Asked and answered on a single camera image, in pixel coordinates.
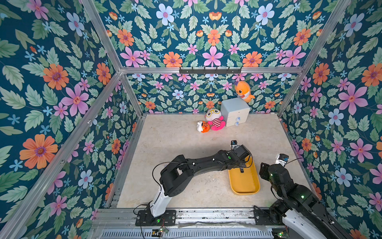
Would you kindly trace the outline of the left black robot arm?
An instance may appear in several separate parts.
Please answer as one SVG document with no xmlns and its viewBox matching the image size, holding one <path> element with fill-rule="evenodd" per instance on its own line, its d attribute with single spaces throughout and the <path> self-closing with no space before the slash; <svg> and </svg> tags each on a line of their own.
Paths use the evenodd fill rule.
<svg viewBox="0 0 382 239">
<path fill-rule="evenodd" d="M 148 206 L 151 215 L 157 218 L 165 214 L 171 199 L 181 194 L 194 177 L 213 171 L 248 168 L 248 162 L 253 163 L 252 153 L 244 145 L 233 145 L 231 150 L 220 150 L 203 158 L 185 158 L 181 154 L 164 162 L 166 166 L 160 178 L 154 180 L 159 190 Z"/>
</svg>

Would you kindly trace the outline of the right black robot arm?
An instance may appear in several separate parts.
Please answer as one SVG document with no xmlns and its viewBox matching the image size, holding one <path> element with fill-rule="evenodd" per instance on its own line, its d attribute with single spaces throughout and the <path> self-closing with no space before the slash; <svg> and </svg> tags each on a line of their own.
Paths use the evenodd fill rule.
<svg viewBox="0 0 382 239">
<path fill-rule="evenodd" d="M 260 177 L 271 184 L 279 198 L 269 207 L 268 221 L 283 224 L 304 239 L 350 239 L 326 207 L 304 185 L 294 183 L 281 164 L 261 164 Z"/>
</svg>

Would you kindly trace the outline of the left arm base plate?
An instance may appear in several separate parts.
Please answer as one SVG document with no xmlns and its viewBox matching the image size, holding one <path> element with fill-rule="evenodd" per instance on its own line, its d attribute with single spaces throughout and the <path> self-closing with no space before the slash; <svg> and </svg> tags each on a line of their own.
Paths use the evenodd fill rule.
<svg viewBox="0 0 382 239">
<path fill-rule="evenodd" d="M 174 226 L 176 223 L 176 214 L 176 210 L 166 210 L 163 215 L 154 217 L 149 209 L 140 210 L 136 218 L 135 226 Z"/>
</svg>

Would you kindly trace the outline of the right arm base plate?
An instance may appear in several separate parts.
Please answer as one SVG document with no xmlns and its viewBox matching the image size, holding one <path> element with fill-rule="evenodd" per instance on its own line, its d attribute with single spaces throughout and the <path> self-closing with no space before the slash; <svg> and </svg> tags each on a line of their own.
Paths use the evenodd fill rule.
<svg viewBox="0 0 382 239">
<path fill-rule="evenodd" d="M 283 215 L 274 208 L 262 209 L 254 206 L 254 220 L 260 226 L 281 226 Z"/>
</svg>

